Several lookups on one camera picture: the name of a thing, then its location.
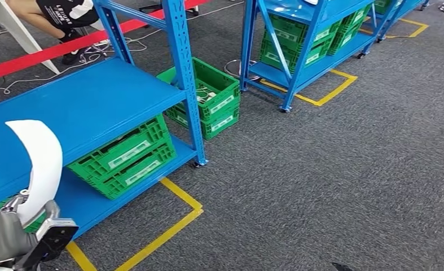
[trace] caster wheel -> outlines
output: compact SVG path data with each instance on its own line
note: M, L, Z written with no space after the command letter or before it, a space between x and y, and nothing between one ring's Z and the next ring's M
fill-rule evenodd
M203 167L203 166L205 166L206 165L206 163L205 164L199 164L199 163L197 163L197 162L194 162L193 164L192 164L192 167L194 167L194 168L201 168L201 167Z

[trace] white cable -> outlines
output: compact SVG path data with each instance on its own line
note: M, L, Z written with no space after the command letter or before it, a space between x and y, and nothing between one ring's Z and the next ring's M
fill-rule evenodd
M199 17L207 16L207 15L210 15L210 14L212 14L212 13L215 13L215 12L218 12L218 11L222 11L222 10L225 10L225 9L227 9L227 8L234 7L234 6L237 6L237 5L243 4L243 3L245 3L245 1L242 1L242 2L239 2L239 3L235 3L235 4L232 4L232 5L226 6L226 7L222 7L222 8L219 8L219 9L217 9L217 10L213 10L213 11L210 11L210 12L207 12L207 13L204 13L204 14L200 14L199 16L195 16L195 17L189 18L189 19L187 19L187 20L193 20L193 19L197 19L197 18L199 18ZM147 38L147 37L149 37L149 36L151 36L151 35L153 35L153 34L159 32L160 30L161 30L161 29L159 29L159 30L157 30L157 31L154 31L154 32L152 32L152 33L149 33L149 34L147 34L147 35L145 35L145 36L143 36L143 37L136 38L136 39L132 39L132 38L125 37L127 44L132 43L132 42L136 42L136 43L138 43L139 45L142 46L141 49L137 49L137 50L129 50L129 51L131 51L131 52L141 52L141 51L143 51L143 50L146 50L146 49L147 49L147 46L146 46L145 44L141 43L140 40L143 40L144 38ZM107 45L106 47L104 47L103 49L100 49L100 52L103 52L103 53L113 53L113 51L107 51L107 49L108 49L109 47L110 47L110 44L108 44L108 45ZM90 54L90 56L86 59L85 56L84 56L85 54ZM0 89L2 89L2 90L3 90L3 93L6 94L6 95L7 95L7 94L11 94L11 91L10 91L9 89L10 89L12 86L14 86L15 84L17 84L17 83L20 83L20 82L35 82L35 81L47 81L47 80L51 80L51 79L54 79L54 78L56 78L56 77L62 75L63 73L67 72L67 71L70 70L70 69L77 68L77 67L81 67L81 66L84 66L84 65L88 65L88 64L90 64L90 63L92 63L92 62L95 62L95 61L97 61L100 57L101 57L101 54L97 54L97 53L83 53L83 54L81 54L81 59L82 59L82 62L83 62L82 64L71 66L71 67L69 67L69 68L67 68L67 69L65 69L65 70L63 70L63 71L61 71L58 75L53 75L53 76L51 76L51 77L49 77L49 78L38 78L38 79L30 79L30 80L17 80L17 81L12 82L11 84L9 84L9 86L7 86L7 87L5 87L5 88L0 88Z

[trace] green plastic crate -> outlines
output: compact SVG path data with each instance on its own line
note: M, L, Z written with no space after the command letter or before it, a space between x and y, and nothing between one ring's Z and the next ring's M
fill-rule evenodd
M361 23L355 25L352 29L345 33L337 33L331 47L328 50L328 55L335 55L339 49L341 49L345 44L353 39L353 37L358 33Z
M270 15L270 20L275 29L275 34L278 37L278 42L292 51L300 52L303 47L303 42L308 32L309 25L302 24L293 20L283 18L281 16ZM313 47L330 40L333 34L337 32L340 26L340 21L332 24L318 32L313 39ZM271 42L268 31L265 30L263 39Z
M391 4L391 1L392 0L375 0L376 13L385 14L386 11L388 10L389 4ZM401 5L401 2L403 2L403 0L397 0L397 1L398 2L396 2L394 8L397 8L399 5Z
M366 18L366 15L370 11L370 8L371 4L345 17L341 21L341 25L338 28L338 33L346 33L349 30L351 30L353 27L362 24L364 18Z
M333 41L333 38L335 37L335 33L331 34L331 39L319 44L316 47L313 47L311 51L308 53L308 57L306 58L305 67L308 67L310 65L315 64L319 60L323 59L323 57L327 54L328 49ZM300 52L292 51L285 46L282 47L283 55L285 56L285 60L287 61L288 69L291 73L294 72L296 68L296 64L298 61L298 58L300 57ZM275 47L272 46L271 42L268 41L262 41L262 47L260 50L260 61L270 65L272 67L282 69L282 64L280 62L280 58L278 57L278 54L276 53Z
M181 124L185 128L188 127L187 115L180 108L172 107L165 111L166 115ZM235 124L239 119L239 107L228 108L224 111L224 114L219 116L218 119L211 122L201 121L200 126L202 129L202 135L204 139L210 140L214 138L221 131Z
M85 181L105 181L150 149L170 140L162 114L68 165Z
M85 181L109 199L116 199L174 159L176 155L172 142L167 141L104 181Z
M192 62L195 72L195 87L199 90L207 88L210 92L215 93L215 97L207 102L198 103L200 119L210 121L217 118L220 112L228 108L233 100L240 98L240 83L239 80L198 58L192 58ZM157 76L158 79L167 83L171 83L174 77L174 67Z

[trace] black shoe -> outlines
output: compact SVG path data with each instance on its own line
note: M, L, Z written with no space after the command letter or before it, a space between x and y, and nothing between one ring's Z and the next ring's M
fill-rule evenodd
M65 54L62 57L62 64L63 65L72 65L75 62L78 62L79 59L81 58L81 54L83 54L86 49L87 49L87 47Z
M82 37L82 35L80 35L75 29L65 29L63 30L65 33L65 36L63 38L60 38L59 40L62 43L68 42L68 41L73 41L77 38ZM84 51L86 50L86 48L81 48L75 51L72 51L70 53L65 54L62 57L62 64L63 65L72 65L75 62L77 62L80 58L80 55L82 53L84 53Z

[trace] retractable belt barrier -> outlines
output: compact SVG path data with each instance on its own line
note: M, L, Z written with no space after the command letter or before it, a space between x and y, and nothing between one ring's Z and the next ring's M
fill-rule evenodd
M186 10L188 10L189 8L196 7L205 2L207 2L207 0L186 0L185 8ZM158 10L150 13L150 15L158 19L163 19L164 11ZM145 25L147 24L139 20L129 20L124 23L121 23L120 27L122 29L122 32L126 33L128 31L138 29ZM107 35L105 31L100 30L73 41L55 45L53 47L49 47L42 51L38 51L32 54L23 55L19 58L11 59L9 61L0 64L0 77L40 64L46 60L57 58L61 55L78 50L80 48L91 46L92 44L102 41L106 38Z

